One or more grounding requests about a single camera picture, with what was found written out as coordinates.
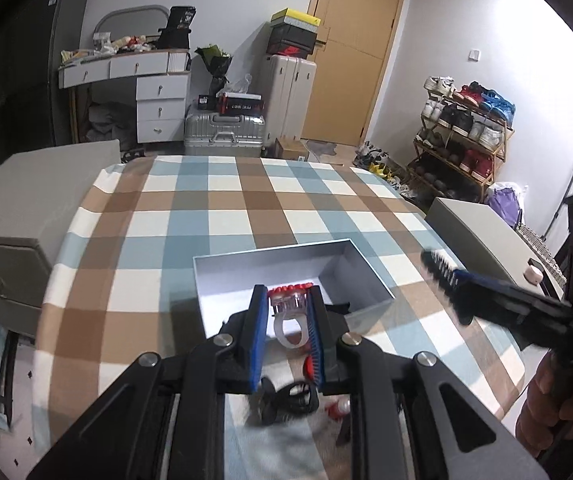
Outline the person's right hand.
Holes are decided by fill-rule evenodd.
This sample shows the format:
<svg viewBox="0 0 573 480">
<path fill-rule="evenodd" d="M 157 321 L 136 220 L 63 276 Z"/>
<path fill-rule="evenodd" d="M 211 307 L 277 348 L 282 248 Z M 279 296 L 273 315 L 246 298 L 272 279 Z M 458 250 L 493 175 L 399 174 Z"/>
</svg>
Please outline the person's right hand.
<svg viewBox="0 0 573 480">
<path fill-rule="evenodd" d="M 573 397 L 558 406 L 551 395 L 554 372 L 551 353 L 540 361 L 529 382 L 527 398 L 515 425 L 515 438 L 533 457 L 538 457 L 554 441 L 552 429 L 558 422 L 570 422 L 566 439 L 573 440 Z"/>
</svg>

